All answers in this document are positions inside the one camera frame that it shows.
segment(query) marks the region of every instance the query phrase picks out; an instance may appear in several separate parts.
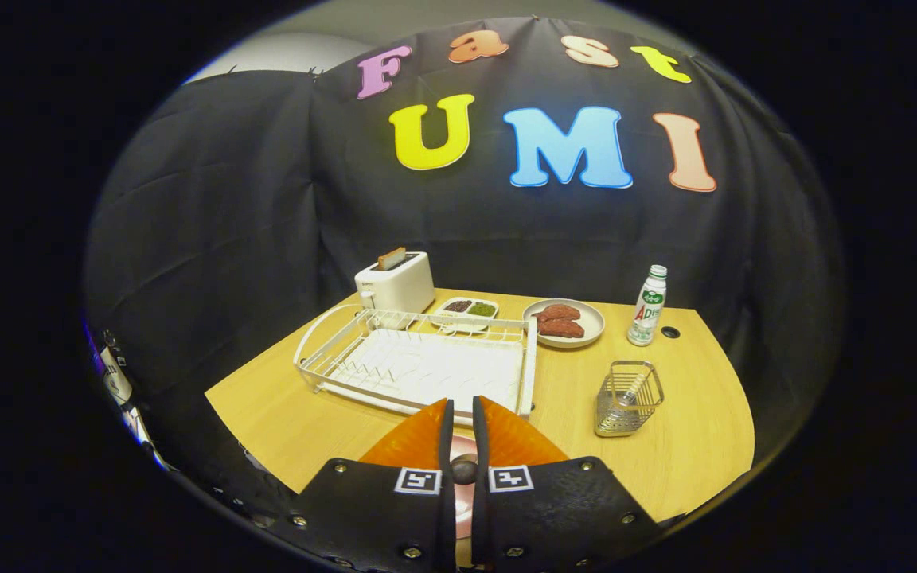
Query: bottle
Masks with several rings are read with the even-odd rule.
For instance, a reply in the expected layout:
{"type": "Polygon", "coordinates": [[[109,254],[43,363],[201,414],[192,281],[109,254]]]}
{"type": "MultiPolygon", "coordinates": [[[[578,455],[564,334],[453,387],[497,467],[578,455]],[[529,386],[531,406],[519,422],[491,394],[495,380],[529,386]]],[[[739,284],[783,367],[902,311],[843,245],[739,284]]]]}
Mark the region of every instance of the bottle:
{"type": "Polygon", "coordinates": [[[656,333],[656,322],[660,319],[663,302],[667,296],[667,268],[653,265],[643,289],[639,291],[636,301],[636,316],[629,328],[629,342],[637,347],[644,347],[653,341],[656,333]]]}

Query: blue letter m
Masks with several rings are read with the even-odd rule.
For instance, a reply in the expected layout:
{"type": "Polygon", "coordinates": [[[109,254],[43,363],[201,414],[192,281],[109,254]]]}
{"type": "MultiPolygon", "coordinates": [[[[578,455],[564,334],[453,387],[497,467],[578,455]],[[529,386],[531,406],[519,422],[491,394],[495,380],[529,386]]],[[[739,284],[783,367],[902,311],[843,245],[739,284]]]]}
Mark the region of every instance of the blue letter m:
{"type": "Polygon", "coordinates": [[[607,107],[579,109],[568,134],[542,110],[514,109],[503,119],[516,130],[517,170],[512,174],[512,185],[542,186],[547,184],[547,174],[540,168],[542,155],[554,175],[567,184],[579,165],[579,157],[586,155],[586,168],[582,182],[589,186],[625,189],[632,185],[632,175],[622,164],[622,150],[618,144],[616,123],[622,114],[607,107]]]}

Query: white dish rack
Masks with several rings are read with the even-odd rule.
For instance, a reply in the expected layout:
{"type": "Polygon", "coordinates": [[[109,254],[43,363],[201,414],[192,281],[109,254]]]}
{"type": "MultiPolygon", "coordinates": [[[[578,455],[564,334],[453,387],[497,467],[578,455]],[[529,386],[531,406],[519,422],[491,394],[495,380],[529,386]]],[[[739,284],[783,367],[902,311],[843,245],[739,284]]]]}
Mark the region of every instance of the white dish rack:
{"type": "Polygon", "coordinates": [[[303,334],[294,363],[314,392],[411,415],[442,398],[455,400],[455,424],[473,425],[473,396],[486,396],[523,418],[532,410],[536,373],[536,319],[463,318],[482,324],[474,333],[441,330],[429,314],[363,308],[306,358],[314,329],[303,334]],[[407,329],[398,325],[408,323],[407,329]]]}

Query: wire rack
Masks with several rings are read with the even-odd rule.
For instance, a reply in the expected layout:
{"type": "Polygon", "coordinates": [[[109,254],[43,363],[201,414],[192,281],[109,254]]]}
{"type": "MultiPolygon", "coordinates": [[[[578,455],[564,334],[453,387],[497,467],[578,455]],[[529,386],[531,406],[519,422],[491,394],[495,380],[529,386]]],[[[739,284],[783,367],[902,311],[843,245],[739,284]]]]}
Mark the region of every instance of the wire rack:
{"type": "Polygon", "coordinates": [[[536,319],[463,317],[484,330],[438,327],[431,315],[363,309],[299,360],[296,368],[314,392],[347,396],[404,414],[442,398],[455,400],[455,423],[473,424],[473,396],[487,396],[528,418],[536,370],[536,319]]]}
{"type": "Polygon", "coordinates": [[[655,367],[643,360],[616,360],[596,395],[597,435],[632,435],[663,403],[655,367]]]}

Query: toaster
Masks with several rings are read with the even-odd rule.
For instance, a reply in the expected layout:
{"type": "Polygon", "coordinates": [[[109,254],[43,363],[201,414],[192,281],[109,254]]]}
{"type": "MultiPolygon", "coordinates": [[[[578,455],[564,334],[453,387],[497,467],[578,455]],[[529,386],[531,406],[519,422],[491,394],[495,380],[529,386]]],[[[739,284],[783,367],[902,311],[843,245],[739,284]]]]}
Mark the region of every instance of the toaster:
{"type": "MultiPolygon", "coordinates": [[[[374,263],[356,274],[356,290],[364,308],[422,313],[434,302],[430,258],[421,251],[406,251],[400,263],[384,269],[374,263]]],[[[408,320],[388,320],[386,329],[407,329],[408,320]]]]}

